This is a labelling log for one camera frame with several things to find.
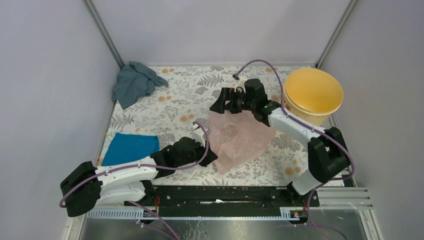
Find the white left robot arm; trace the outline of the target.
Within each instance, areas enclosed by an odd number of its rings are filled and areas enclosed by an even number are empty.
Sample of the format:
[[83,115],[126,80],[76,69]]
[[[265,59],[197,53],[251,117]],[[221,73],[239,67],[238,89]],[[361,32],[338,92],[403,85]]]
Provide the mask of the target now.
[[167,177],[188,167],[206,167],[218,156],[208,142],[182,137],[172,145],[144,158],[112,166],[94,166],[86,161],[75,168],[61,183],[59,207],[69,217],[78,217],[94,207],[139,201],[148,206],[155,192],[144,182]]

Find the yellow trash bin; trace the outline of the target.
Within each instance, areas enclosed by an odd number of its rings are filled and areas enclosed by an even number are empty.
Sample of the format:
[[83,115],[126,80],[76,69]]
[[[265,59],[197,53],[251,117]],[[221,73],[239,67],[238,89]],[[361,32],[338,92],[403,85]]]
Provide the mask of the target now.
[[341,84],[329,73],[301,68],[290,73],[283,84],[283,105],[292,114],[320,126],[342,105]]

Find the pink plastic trash bag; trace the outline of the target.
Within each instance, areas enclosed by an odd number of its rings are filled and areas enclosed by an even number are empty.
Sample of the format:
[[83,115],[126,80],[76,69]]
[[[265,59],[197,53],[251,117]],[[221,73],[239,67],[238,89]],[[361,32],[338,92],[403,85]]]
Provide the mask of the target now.
[[276,129],[257,121],[249,111],[237,114],[210,112],[206,122],[214,164],[221,174],[259,157],[276,135]]

